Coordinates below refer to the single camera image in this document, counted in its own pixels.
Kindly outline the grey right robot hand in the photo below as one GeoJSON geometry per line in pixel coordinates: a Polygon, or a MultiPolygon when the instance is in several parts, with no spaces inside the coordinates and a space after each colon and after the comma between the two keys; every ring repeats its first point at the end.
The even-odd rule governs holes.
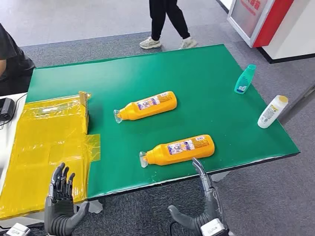
{"type": "Polygon", "coordinates": [[[194,230],[199,234],[201,233],[201,227],[214,219],[219,219],[223,222],[223,209],[219,200],[217,190],[214,183],[196,158],[193,159],[193,166],[199,175],[204,190],[205,208],[204,211],[196,217],[190,217],[186,214],[181,213],[174,205],[168,207],[171,217],[184,227],[194,230]]]}

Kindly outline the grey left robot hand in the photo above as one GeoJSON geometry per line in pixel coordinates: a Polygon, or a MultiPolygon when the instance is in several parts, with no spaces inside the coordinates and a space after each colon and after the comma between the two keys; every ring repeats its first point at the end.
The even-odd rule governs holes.
{"type": "Polygon", "coordinates": [[[45,200],[45,229],[48,235],[70,236],[85,215],[90,203],[85,201],[75,213],[72,195],[75,173],[67,178],[69,167],[62,162],[52,174],[45,200]]]}

